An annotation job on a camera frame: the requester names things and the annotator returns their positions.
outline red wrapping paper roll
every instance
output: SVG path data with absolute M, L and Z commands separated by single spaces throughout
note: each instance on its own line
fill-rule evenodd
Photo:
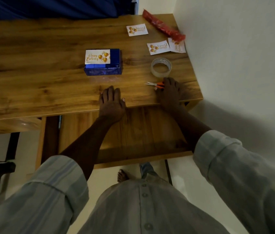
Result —
M 181 34 L 177 30 L 171 29 L 169 26 L 167 26 L 165 23 L 163 23 L 161 20 L 157 19 L 155 16 L 153 16 L 151 13 L 149 13 L 147 10 L 144 9 L 143 11 L 143 18 L 146 19 L 149 23 L 151 23 L 156 28 L 160 29 L 167 35 L 169 35 L 173 40 L 177 42 L 181 42 L 185 39 L 185 35 Z

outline blue curtain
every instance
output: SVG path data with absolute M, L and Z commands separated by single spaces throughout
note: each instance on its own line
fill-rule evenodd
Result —
M 0 20 L 100 19 L 129 13 L 132 0 L 0 0 Z

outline shirt sleeve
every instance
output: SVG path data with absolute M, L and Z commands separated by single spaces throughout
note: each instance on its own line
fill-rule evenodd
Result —
M 275 233 L 275 168 L 237 139 L 208 131 L 194 161 L 249 233 Z
M 69 157 L 52 156 L 0 205 L 0 234 L 66 233 L 88 200 L 79 165 Z

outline clear adhesive tape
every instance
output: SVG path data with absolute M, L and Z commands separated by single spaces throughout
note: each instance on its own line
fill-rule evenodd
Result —
M 154 70 L 154 65 L 157 64 L 157 63 L 165 64 L 168 67 L 169 70 L 167 72 L 164 72 L 164 73 L 159 73 L 159 72 L 155 71 Z M 163 58 L 163 57 L 156 58 L 151 63 L 151 72 L 152 72 L 153 75 L 155 75 L 158 78 L 167 77 L 170 74 L 171 69 L 172 69 L 171 62 L 168 59 Z

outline scissors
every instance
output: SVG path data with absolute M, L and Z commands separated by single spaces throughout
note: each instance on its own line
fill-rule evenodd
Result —
M 165 88 L 165 84 L 163 82 L 159 82 L 159 83 L 151 83 L 151 82 L 147 82 L 146 85 L 152 85 L 152 86 L 155 86 L 159 89 L 164 89 Z

